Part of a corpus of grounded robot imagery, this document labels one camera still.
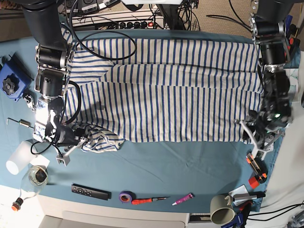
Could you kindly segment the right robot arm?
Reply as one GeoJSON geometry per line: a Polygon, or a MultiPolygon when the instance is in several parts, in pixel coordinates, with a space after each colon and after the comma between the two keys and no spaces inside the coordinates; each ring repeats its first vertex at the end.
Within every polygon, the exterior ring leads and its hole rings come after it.
{"type": "Polygon", "coordinates": [[[30,31],[38,42],[35,91],[41,97],[36,104],[33,138],[39,143],[54,146],[56,150],[64,147],[65,153],[57,151],[57,161],[67,163],[69,154],[87,142],[83,129],[73,130],[69,127],[80,113],[82,105],[80,87],[69,79],[68,64],[74,52],[62,35],[57,1],[22,0],[20,5],[30,31]],[[64,120],[69,85],[76,89],[77,108],[68,120],[64,120]]]}

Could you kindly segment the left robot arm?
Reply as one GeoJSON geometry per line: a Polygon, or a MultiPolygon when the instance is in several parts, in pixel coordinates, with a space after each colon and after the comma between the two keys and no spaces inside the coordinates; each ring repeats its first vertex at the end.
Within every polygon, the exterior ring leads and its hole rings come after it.
{"type": "Polygon", "coordinates": [[[285,18],[294,0],[253,0],[250,26],[256,46],[258,74],[263,88],[259,112],[251,110],[246,120],[238,120],[253,144],[252,157],[265,157],[268,147],[292,121],[289,102],[290,81],[284,66],[290,62],[285,18]]]}

